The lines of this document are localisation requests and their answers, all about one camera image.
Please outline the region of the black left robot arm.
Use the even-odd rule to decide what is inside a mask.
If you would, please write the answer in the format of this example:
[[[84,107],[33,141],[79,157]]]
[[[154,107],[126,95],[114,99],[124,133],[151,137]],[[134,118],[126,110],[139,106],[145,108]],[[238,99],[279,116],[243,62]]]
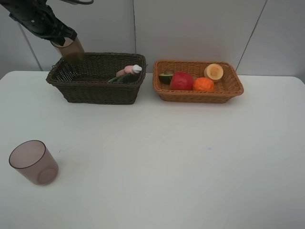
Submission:
[[[64,46],[66,39],[74,41],[77,33],[61,22],[45,0],[2,0],[0,4],[9,16],[33,35]]]

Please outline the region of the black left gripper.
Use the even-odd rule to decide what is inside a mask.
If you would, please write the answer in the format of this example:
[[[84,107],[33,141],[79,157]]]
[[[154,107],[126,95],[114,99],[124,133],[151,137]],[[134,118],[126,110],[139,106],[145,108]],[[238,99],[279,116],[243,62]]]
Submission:
[[[57,19],[45,3],[10,3],[9,12],[12,19],[53,46],[64,46],[65,38],[77,38],[77,32]]]

